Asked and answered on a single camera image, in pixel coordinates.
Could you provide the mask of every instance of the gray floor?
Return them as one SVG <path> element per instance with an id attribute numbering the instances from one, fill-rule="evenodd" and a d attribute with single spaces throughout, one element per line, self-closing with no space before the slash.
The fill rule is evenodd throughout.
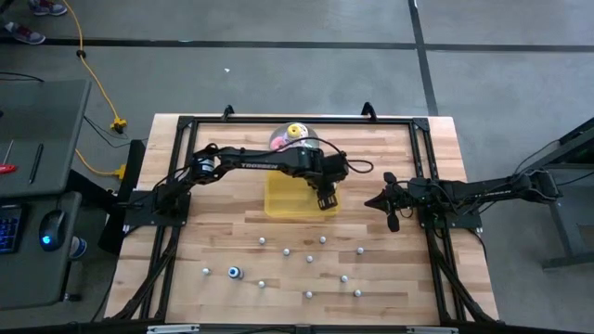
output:
<path id="1" fill-rule="evenodd" d="M 588 0 L 418 0 L 426 42 L 591 45 Z M 406 0 L 72 0 L 88 37 L 413 42 Z M 32 19 L 22 4 L 8 15 L 51 37 L 76 36 L 71 18 Z M 0 71 L 46 80 L 87 78 L 73 46 L 0 45 Z M 257 48 L 88 47 L 131 137 L 148 136 L 156 112 L 356 114 L 371 101 L 381 114 L 426 115 L 416 51 Z M 430 52 L 440 115 L 455 119 L 469 180 L 510 174 L 524 157 L 594 114 L 594 53 Z M 87 116 L 107 125 L 109 107 L 94 87 Z M 113 170 L 112 149 L 85 127 L 79 149 Z M 113 179 L 75 169 L 105 187 Z M 591 331 L 594 265 L 544 273 L 562 254 L 548 208 L 520 201 L 484 214 L 489 270 L 502 320 L 515 325 Z M 10 328 L 88 320 L 110 282 L 113 259 L 83 263 L 79 306 L 0 313 Z"/>

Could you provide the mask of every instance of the sneaker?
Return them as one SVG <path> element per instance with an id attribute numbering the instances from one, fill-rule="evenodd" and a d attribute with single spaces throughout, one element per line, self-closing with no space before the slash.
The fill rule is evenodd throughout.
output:
<path id="1" fill-rule="evenodd" d="M 47 0 L 29 0 L 29 8 L 36 16 L 60 16 L 68 11 L 65 6 Z"/>
<path id="2" fill-rule="evenodd" d="M 10 22 L 4 26 L 8 32 L 17 41 L 26 43 L 28 45 L 39 45 L 45 41 L 45 36 L 39 32 L 33 32 L 29 28 L 21 26 L 18 23 Z"/>

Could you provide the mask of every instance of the butcher block tabletop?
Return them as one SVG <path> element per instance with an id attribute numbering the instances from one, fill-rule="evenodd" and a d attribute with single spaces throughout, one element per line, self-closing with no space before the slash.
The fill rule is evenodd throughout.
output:
<path id="1" fill-rule="evenodd" d="M 167 174 L 178 116 L 155 115 L 138 189 L 151 190 Z M 440 178 L 465 181 L 453 119 L 429 117 L 429 124 Z M 195 150 L 209 143 L 267 149 L 270 134 L 278 126 L 201 123 Z M 416 213 L 411 218 L 400 217 L 400 231 L 391 233 L 386 215 L 363 205 L 383 189 L 384 172 L 400 180 L 415 177 L 407 127 L 373 123 L 311 126 L 348 158 L 372 161 L 374 171 L 351 171 L 339 183 L 341 210 L 333 217 L 267 216 L 266 171 L 235 170 L 216 183 L 194 186 L 177 249 L 167 323 L 439 324 L 427 241 Z M 418 136 L 428 174 L 421 133 Z M 155 230 L 143 226 L 125 239 L 105 316 L 120 311 L 146 277 Z M 320 237 L 326 237 L 325 244 L 319 242 Z M 264 245 L 259 238 L 266 239 Z M 457 229 L 452 230 L 452 242 L 460 280 L 484 310 L 497 318 L 481 244 L 473 234 Z M 364 248 L 363 254 L 356 253 L 359 247 Z M 284 249 L 291 254 L 283 256 Z M 307 256 L 314 260 L 308 263 Z M 230 279 L 230 266 L 241 268 L 244 278 Z M 203 268 L 212 273 L 205 276 Z M 341 282 L 341 276 L 348 276 L 348 281 Z M 258 287 L 260 281 L 265 282 L 264 289 Z M 451 288 L 445 277 L 444 282 L 448 311 L 453 315 Z M 161 283 L 160 279 L 155 286 L 151 314 L 157 308 Z M 356 289 L 361 290 L 361 297 L 354 296 Z M 311 299 L 305 298 L 306 291 L 313 292 Z"/>

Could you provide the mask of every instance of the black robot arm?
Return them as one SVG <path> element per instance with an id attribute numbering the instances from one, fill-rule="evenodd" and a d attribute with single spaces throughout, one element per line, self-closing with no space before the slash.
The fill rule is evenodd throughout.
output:
<path id="1" fill-rule="evenodd" d="M 401 209 L 424 208 L 451 220 L 474 214 L 488 202 L 524 199 L 551 203 L 561 196 L 552 176 L 539 170 L 473 183 L 418 177 L 397 181 L 392 173 L 385 173 L 383 178 L 386 187 L 365 205 L 386 212 L 392 232 L 400 229 L 396 211 Z"/>
<path id="2" fill-rule="evenodd" d="M 157 211 L 174 207 L 180 195 L 195 185 L 208 185 L 220 180 L 234 169 L 280 171 L 301 177 L 317 192 L 320 210 L 338 203 L 334 183 L 342 181 L 349 172 L 346 153 L 324 156 L 319 148 L 286 148 L 283 151 L 262 151 L 245 148 L 218 148 L 210 144 L 195 152 L 184 168 L 184 176 L 166 185 L 157 186 L 153 207 Z"/>

